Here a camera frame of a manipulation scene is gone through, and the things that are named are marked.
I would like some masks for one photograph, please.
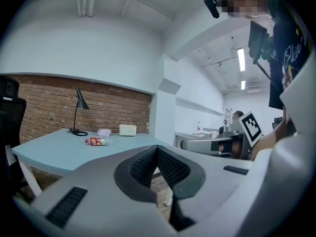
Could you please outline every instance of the lamp shade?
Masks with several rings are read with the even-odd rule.
[[[76,88],[76,92],[77,92],[78,99],[79,99],[77,107],[80,108],[80,109],[89,110],[89,107],[86,104],[85,100],[83,99],[83,96],[81,94],[81,91],[80,91],[79,87]]]

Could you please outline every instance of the light blue desk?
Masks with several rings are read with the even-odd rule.
[[[133,148],[149,145],[167,145],[149,134],[138,133],[134,137],[113,134],[111,146],[91,146],[85,139],[99,137],[96,132],[87,136],[75,136],[61,129],[12,149],[18,156],[22,171],[36,196],[41,189],[30,167],[56,174],[67,175],[82,164],[104,156],[110,156]]]

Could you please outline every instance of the floor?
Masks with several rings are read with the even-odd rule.
[[[47,187],[52,185],[54,182],[58,181],[61,176],[52,175],[38,169],[32,168],[33,174],[40,186],[40,188],[44,191]],[[168,221],[171,212],[171,206],[166,206],[164,201],[167,196],[168,185],[162,176],[154,178],[152,180],[151,190],[157,194],[157,208],[163,217]],[[31,189],[27,186],[22,188],[22,191],[30,198],[34,199],[35,196]]]

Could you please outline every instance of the desk lamp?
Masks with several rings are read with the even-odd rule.
[[[72,133],[72,134],[74,134],[76,136],[86,136],[86,135],[88,135],[87,132],[80,131],[79,129],[75,128],[76,114],[77,114],[77,108],[89,110],[89,107],[87,106],[86,102],[84,101],[79,87],[76,88],[76,92],[77,92],[77,95],[78,95],[78,100],[77,100],[76,111],[75,111],[74,128],[72,128],[72,129],[70,128],[68,132],[70,132],[70,133]]]

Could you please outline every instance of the lamp base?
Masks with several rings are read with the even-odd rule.
[[[70,128],[68,132],[70,132],[70,133],[72,133],[73,135],[76,135],[76,136],[87,136],[88,135],[87,132],[80,131],[79,129],[72,129],[72,128]]]

